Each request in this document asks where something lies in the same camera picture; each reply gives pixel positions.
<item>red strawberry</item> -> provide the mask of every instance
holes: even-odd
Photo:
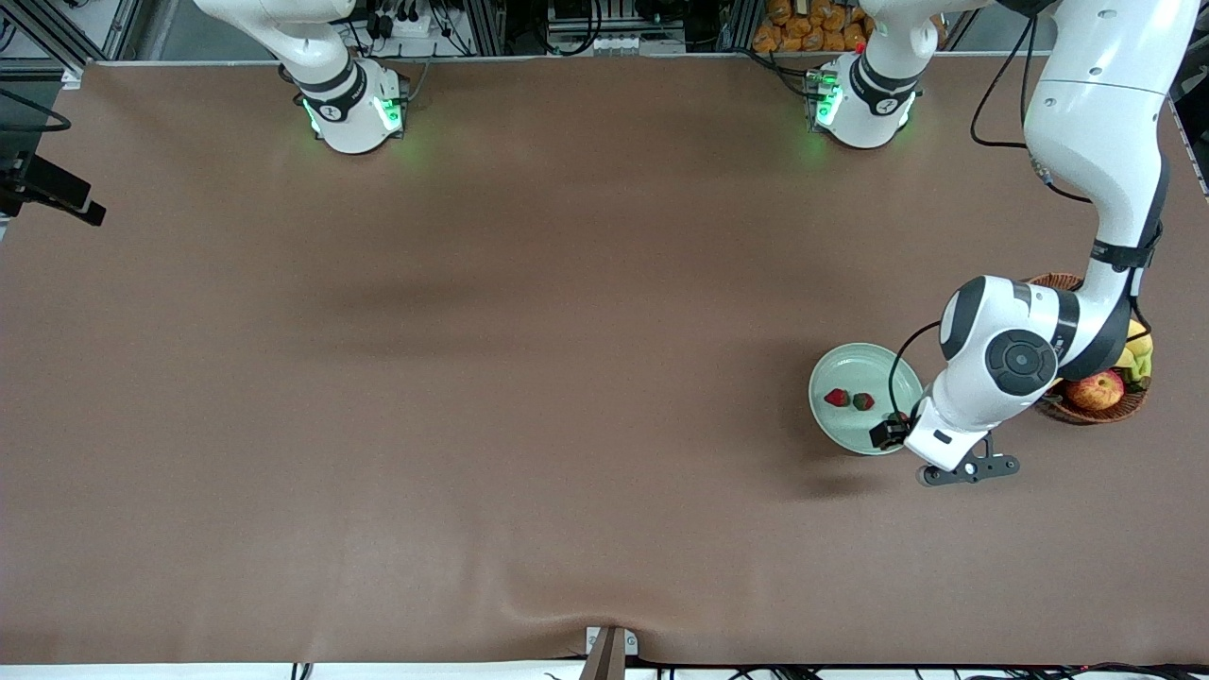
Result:
[[[839,387],[827,392],[823,400],[833,407],[846,407],[852,403],[852,399],[848,396],[848,390],[840,390]]]
[[[858,411],[867,411],[873,408],[873,394],[868,392],[860,392],[852,397],[852,405],[856,407]]]

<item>round plate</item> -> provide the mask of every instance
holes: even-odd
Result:
[[[895,353],[890,350],[869,345],[868,342],[850,342],[840,345],[823,355],[810,374],[810,410],[818,421],[818,427],[837,444],[850,451],[867,456],[892,454],[902,445],[883,451],[869,443],[869,430],[893,411],[890,405],[890,390],[886,379],[890,378],[890,364]],[[858,411],[856,407],[833,407],[823,400],[832,390],[848,390],[850,396],[867,392],[873,396],[873,408]],[[915,402],[924,396],[919,376],[899,359],[895,370],[895,398],[903,413],[910,413]]]

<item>black bracket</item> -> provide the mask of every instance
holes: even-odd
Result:
[[[0,214],[17,217],[24,203],[41,203],[100,226],[105,208],[91,198],[92,185],[28,151],[0,148]]]
[[[953,472],[941,469],[935,465],[925,465],[919,468],[916,473],[919,483],[924,486],[944,486],[962,482],[977,484],[982,479],[1007,477],[1020,471],[1020,461],[1016,460],[1016,456],[995,453],[995,444],[991,442],[990,434],[987,434],[983,442],[987,444],[983,455],[977,456],[974,450],[970,449]]]

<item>apple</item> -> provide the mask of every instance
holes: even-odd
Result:
[[[1124,381],[1111,370],[1097,373],[1078,382],[1066,384],[1066,398],[1076,407],[1089,411],[1103,411],[1111,408],[1124,396]]]

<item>brown tabletop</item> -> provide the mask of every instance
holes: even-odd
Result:
[[[91,69],[42,152],[105,225],[33,207],[0,246],[0,661],[600,623],[678,663],[1209,659],[1209,208],[1169,115],[1136,417],[1022,415],[1018,476],[930,490],[806,407],[825,351],[976,275],[1082,271],[1094,211],[966,137],[997,62],[937,59],[875,151],[741,59],[439,64],[359,157],[271,68]]]

